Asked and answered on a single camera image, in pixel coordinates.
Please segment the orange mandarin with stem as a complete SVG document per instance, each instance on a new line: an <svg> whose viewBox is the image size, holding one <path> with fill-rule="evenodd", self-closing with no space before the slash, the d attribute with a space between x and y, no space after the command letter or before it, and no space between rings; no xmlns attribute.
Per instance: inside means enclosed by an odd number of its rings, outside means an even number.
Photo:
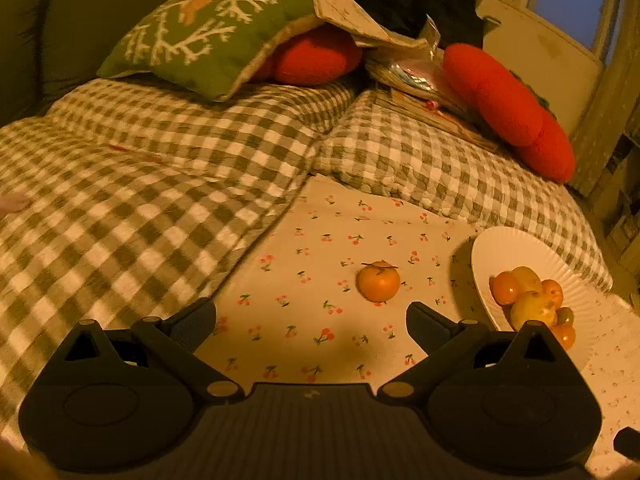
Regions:
<svg viewBox="0 0 640 480"><path fill-rule="evenodd" d="M384 261L363 263L356 275L358 292L371 302L386 302L400 289L397 266Z"/></svg>

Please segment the small orange fruit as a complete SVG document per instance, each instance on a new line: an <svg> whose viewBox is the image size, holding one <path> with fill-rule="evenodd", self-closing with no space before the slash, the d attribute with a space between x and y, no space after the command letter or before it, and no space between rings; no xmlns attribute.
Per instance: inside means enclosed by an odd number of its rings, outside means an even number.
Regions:
<svg viewBox="0 0 640 480"><path fill-rule="evenodd" d="M555 280L543 280L541 282L542 291L549 298L555 310L559 310L563 305L564 292L562 286Z"/></svg>

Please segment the green tomato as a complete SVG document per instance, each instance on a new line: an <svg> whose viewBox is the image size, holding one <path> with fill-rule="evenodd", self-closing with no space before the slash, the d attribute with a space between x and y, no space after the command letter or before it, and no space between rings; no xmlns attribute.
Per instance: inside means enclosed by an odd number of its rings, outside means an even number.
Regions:
<svg viewBox="0 0 640 480"><path fill-rule="evenodd" d="M571 308L560 307L555 312L555 324L573 326L575 321L575 315Z"/></svg>

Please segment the white fluted paper plate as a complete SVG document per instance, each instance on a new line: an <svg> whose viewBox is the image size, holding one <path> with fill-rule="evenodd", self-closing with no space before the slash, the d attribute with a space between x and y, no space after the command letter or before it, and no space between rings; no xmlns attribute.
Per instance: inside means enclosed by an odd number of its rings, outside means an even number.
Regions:
<svg viewBox="0 0 640 480"><path fill-rule="evenodd" d="M471 266L497 330L543 322L577 368L586 367L596 340L596 293L555 252L522 231L491 228L474 240Z"/></svg>

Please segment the cherry print white cloth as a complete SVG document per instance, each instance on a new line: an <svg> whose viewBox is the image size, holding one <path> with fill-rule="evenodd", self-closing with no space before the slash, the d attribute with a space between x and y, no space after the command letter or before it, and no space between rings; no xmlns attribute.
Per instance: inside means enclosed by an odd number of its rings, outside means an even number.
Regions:
<svg viewBox="0 0 640 480"><path fill-rule="evenodd" d="M314 177L216 293L216 326L198 357L244 388L382 386L423 358L405 326L413 301L452 320L494 326L471 266L473 242L484 232ZM378 260L397 266L401 279L386 302L367 300L356 286L363 263ZM615 296L578 278L596 293L596 340L581 371L603 414L588 466L601 479L634 479L638 466L614 451L613 440L639 423L639 320Z"/></svg>

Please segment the grey checked cushion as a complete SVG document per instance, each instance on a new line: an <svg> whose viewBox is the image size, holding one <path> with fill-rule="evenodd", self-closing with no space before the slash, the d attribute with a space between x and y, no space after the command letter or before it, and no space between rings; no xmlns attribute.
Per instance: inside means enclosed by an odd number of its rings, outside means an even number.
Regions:
<svg viewBox="0 0 640 480"><path fill-rule="evenodd" d="M604 292L613 286L596 236L565 186L402 114L381 90L356 97L321 141L312 169L443 217L532 234L585 281Z"/></svg>

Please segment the wooden shelf unit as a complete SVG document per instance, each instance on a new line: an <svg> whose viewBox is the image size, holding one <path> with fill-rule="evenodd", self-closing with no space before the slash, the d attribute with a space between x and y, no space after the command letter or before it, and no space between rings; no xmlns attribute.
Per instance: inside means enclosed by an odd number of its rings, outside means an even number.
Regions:
<svg viewBox="0 0 640 480"><path fill-rule="evenodd" d="M639 277L639 107L588 197L616 261Z"/></svg>

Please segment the orange plush pumpkin pillow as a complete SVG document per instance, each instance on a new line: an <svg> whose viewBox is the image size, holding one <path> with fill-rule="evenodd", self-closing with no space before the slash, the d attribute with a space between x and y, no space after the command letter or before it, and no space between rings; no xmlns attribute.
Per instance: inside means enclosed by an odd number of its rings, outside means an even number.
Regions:
<svg viewBox="0 0 640 480"><path fill-rule="evenodd" d="M559 184L573 177L575 155L566 133L510 70L470 44L446 47L442 69L452 90L530 170Z"/></svg>

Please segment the stack of books and papers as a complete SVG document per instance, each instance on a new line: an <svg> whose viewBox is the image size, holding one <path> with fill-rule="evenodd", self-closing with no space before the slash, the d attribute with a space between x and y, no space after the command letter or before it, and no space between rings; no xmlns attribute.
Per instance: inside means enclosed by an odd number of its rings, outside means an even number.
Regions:
<svg viewBox="0 0 640 480"><path fill-rule="evenodd" d="M444 51L438 47L440 33L431 18L425 21L420 37L426 41L421 50L385 48L368 55L366 69L385 89L383 102L485 151L500 151L498 136L447 81L442 68Z"/></svg>

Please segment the green patterned curtain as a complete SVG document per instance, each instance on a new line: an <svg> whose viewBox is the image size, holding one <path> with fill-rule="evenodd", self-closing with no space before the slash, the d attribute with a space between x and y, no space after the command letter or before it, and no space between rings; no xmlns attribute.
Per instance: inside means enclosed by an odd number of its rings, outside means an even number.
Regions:
<svg viewBox="0 0 640 480"><path fill-rule="evenodd" d="M623 135L639 97L639 0L624 0L611 63L605 67L572 144L576 169L570 187L588 196Z"/></svg>

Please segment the green embroidered pillow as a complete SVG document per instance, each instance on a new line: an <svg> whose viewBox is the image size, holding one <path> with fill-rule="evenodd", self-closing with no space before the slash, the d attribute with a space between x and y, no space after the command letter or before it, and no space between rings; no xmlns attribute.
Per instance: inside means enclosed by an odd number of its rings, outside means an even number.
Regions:
<svg viewBox="0 0 640 480"><path fill-rule="evenodd" d="M224 102L277 47L321 24L314 0L167 0L119 40L98 76L150 73Z"/></svg>

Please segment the orange plush pillow left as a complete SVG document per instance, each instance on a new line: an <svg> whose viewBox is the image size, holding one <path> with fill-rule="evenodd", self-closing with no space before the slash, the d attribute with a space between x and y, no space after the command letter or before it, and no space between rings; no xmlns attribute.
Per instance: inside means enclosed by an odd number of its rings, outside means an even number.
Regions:
<svg viewBox="0 0 640 480"><path fill-rule="evenodd" d="M362 56L349 32L324 24L277 47L252 81L306 87L327 84L352 72Z"/></svg>

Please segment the dark green sofa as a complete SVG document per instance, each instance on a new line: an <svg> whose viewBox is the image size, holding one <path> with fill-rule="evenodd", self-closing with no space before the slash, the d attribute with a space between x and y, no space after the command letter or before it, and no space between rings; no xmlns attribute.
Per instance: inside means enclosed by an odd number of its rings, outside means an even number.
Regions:
<svg viewBox="0 0 640 480"><path fill-rule="evenodd" d="M117 41L166 0L1 0L1 121L43 114L93 79Z"/></svg>

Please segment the floral beige cloth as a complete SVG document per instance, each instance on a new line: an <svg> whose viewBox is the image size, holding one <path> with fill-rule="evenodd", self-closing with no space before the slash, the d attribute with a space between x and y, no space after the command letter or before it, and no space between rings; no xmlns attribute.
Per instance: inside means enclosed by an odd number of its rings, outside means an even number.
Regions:
<svg viewBox="0 0 640 480"><path fill-rule="evenodd" d="M440 33L429 16L425 18L419 38L413 39L378 24L354 0L314 0L314 12L320 20L350 32L359 47L436 50L440 40Z"/></svg>

